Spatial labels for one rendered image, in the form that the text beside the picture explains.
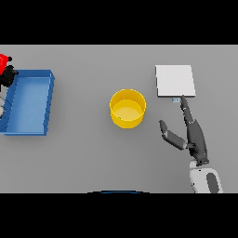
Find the yellow bowl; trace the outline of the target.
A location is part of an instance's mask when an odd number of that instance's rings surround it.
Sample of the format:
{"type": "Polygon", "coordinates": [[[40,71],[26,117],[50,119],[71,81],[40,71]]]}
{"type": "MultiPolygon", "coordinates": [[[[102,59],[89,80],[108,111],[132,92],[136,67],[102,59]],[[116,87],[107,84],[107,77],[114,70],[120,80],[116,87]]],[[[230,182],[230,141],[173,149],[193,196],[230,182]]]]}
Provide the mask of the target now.
{"type": "Polygon", "coordinates": [[[123,129],[137,127],[143,120],[146,108],[145,98],[135,89],[120,89],[110,100],[112,121],[123,129]]]}

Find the red beaker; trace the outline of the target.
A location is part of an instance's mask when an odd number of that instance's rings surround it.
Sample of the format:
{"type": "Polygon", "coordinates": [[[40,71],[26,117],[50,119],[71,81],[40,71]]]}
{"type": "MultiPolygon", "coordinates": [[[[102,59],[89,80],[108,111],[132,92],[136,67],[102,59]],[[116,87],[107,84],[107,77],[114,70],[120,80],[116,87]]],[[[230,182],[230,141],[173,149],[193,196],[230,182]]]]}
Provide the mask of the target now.
{"type": "Polygon", "coordinates": [[[0,54],[0,75],[3,74],[8,62],[8,56],[0,54]]]}

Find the right dark grey robot hand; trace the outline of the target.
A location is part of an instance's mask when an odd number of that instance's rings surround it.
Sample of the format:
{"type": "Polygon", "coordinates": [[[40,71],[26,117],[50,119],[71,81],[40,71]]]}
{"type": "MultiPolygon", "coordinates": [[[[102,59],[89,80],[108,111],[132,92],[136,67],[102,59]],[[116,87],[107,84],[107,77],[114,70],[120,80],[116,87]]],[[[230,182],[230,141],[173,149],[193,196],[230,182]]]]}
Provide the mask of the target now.
{"type": "Polygon", "coordinates": [[[183,111],[185,126],[187,127],[187,139],[183,139],[167,128],[163,120],[159,121],[162,138],[180,151],[188,150],[190,156],[196,161],[196,165],[209,163],[205,136],[196,119],[192,118],[190,106],[185,96],[180,97],[180,108],[183,111]]]}

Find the left dark grey robot hand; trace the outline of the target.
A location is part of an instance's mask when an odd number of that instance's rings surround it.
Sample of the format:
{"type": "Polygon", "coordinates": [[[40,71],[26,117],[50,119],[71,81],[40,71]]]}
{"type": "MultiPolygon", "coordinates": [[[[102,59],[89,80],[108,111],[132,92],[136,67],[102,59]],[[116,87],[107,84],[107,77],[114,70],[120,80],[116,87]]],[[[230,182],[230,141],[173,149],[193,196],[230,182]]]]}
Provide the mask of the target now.
{"type": "Polygon", "coordinates": [[[12,58],[8,56],[6,69],[4,70],[3,74],[0,75],[0,91],[1,86],[10,87],[14,81],[14,77],[19,73],[14,69],[13,65],[9,65],[11,61],[12,58]]]}

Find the pale square scale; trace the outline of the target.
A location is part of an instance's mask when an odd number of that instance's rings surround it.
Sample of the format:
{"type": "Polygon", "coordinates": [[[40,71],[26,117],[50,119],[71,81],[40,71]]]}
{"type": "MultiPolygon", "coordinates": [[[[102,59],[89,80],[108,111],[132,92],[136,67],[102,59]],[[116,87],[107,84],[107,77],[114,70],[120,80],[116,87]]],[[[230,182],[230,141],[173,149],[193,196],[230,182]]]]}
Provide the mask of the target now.
{"type": "Polygon", "coordinates": [[[156,65],[155,79],[158,98],[196,96],[191,65],[156,65]]]}

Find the blue tray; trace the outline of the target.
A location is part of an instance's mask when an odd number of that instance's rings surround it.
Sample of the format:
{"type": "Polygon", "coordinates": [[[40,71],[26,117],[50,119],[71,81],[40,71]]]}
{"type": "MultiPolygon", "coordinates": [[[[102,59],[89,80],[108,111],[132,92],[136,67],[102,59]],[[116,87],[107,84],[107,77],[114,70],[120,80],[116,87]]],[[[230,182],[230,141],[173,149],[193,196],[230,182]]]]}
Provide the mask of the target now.
{"type": "Polygon", "coordinates": [[[7,89],[0,134],[45,136],[55,77],[51,70],[19,70],[7,89]]]}

